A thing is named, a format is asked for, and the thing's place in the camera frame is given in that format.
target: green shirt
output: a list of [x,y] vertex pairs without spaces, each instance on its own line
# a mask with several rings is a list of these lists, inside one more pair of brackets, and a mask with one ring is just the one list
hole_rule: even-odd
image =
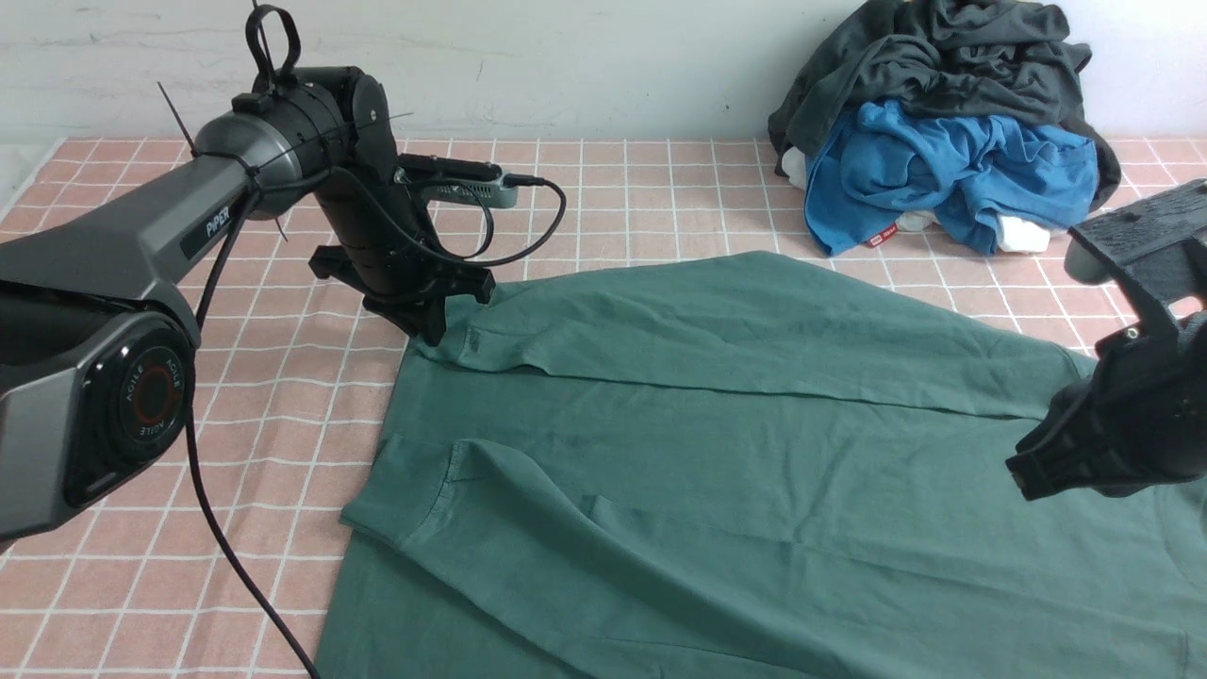
[[344,511],[327,679],[1207,675],[1207,487],[1005,470],[1088,359],[768,253],[449,316]]

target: blue shirt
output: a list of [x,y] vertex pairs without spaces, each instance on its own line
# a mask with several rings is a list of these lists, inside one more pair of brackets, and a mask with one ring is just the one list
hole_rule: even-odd
[[991,254],[998,215],[1054,228],[1085,219],[1098,183],[1094,141],[1009,116],[915,118],[896,100],[849,110],[809,168],[805,222],[828,254],[934,210],[957,241]]

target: white wall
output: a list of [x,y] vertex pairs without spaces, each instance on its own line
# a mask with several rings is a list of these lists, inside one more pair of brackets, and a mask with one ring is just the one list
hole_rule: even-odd
[[[303,64],[378,76],[410,135],[760,135],[799,66],[859,0],[276,0]],[[253,66],[250,0],[0,0],[0,142],[173,134]],[[1091,122],[1207,134],[1207,2],[1066,0],[1095,59]]]

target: red label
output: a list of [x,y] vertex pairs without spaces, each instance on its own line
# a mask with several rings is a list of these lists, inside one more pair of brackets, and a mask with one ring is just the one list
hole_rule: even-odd
[[864,242],[864,245],[867,245],[868,247],[879,247],[879,246],[884,245],[885,240],[888,240],[893,235],[897,235],[897,224],[896,223],[890,224],[888,228],[886,228],[886,229],[881,230],[880,233],[877,233],[877,234],[873,235],[871,238],[869,238],[868,241]]

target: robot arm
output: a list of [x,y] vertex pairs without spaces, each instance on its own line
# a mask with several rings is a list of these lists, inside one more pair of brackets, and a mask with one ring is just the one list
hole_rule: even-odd
[[[257,41],[270,13],[290,39],[280,69]],[[314,193],[339,239],[315,252],[315,274],[351,285],[366,309],[435,345],[444,299],[485,303],[495,281],[484,263],[441,246],[427,200],[477,204],[489,218],[490,206],[515,204],[517,186],[549,185],[485,163],[398,156],[373,77],[296,68],[293,21],[275,7],[256,8],[246,34],[260,75],[199,130],[191,162],[0,245],[0,554],[78,515],[176,440],[200,345],[176,283],[244,219],[275,218]]]

